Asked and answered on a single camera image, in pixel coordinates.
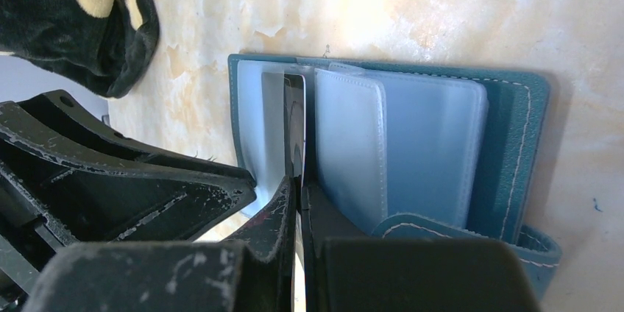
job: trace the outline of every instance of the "teal leather wallet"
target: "teal leather wallet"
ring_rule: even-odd
[[[547,108],[550,86],[539,75],[521,71],[452,68],[362,60],[289,57],[262,54],[229,56],[232,130],[238,165],[245,167],[238,124],[238,62],[256,60],[290,63],[327,69],[343,63],[373,71],[424,74],[470,79],[487,92],[489,110],[466,229],[434,221],[415,213],[398,213],[382,221],[373,231],[381,238],[488,237],[504,241],[516,252],[538,298],[541,298],[559,266],[561,250],[544,233],[522,223],[533,163]],[[308,134],[314,134],[313,90],[308,89]],[[306,168],[316,168],[314,152],[308,152]]]

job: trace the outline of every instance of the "black velvet fabric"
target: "black velvet fabric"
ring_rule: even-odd
[[[91,13],[79,0],[0,0],[0,52],[72,79],[100,96],[121,98],[152,60],[159,36],[154,1],[131,0],[138,9],[129,8],[126,0],[86,1]],[[135,21],[142,21],[137,29],[131,11]]]

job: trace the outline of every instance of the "wallet strap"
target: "wallet strap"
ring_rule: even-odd
[[[381,238],[487,238],[411,213],[388,217],[372,235]],[[559,245],[544,233],[523,225],[518,242],[508,246],[516,252],[536,297],[541,299],[559,266]]]

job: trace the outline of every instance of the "beige marble surface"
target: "beige marble surface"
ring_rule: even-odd
[[[222,163],[235,163],[231,53],[547,75],[553,102],[527,221],[553,236],[564,258],[543,306],[624,308],[624,0],[155,1],[155,60],[128,97],[111,102],[111,122],[127,136]]]

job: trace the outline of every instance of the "black plastic part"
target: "black plastic part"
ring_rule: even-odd
[[[1,304],[70,244],[194,240],[255,200],[248,171],[110,141],[69,95],[52,95],[73,118],[42,96],[0,104]]]
[[[102,154],[140,163],[240,178],[255,187],[245,169],[169,152],[126,138],[92,116],[68,92],[49,91],[19,102],[21,108],[51,130]]]
[[[323,251],[327,311],[539,311],[501,242],[331,238]]]
[[[295,196],[285,178],[257,216],[218,244],[65,248],[24,311],[289,311]]]
[[[347,219],[314,182],[305,186],[301,197],[301,221],[303,260],[305,270],[305,304],[307,311],[326,311],[319,303],[326,304],[325,280],[319,278],[322,270],[322,246],[332,237],[367,237]]]

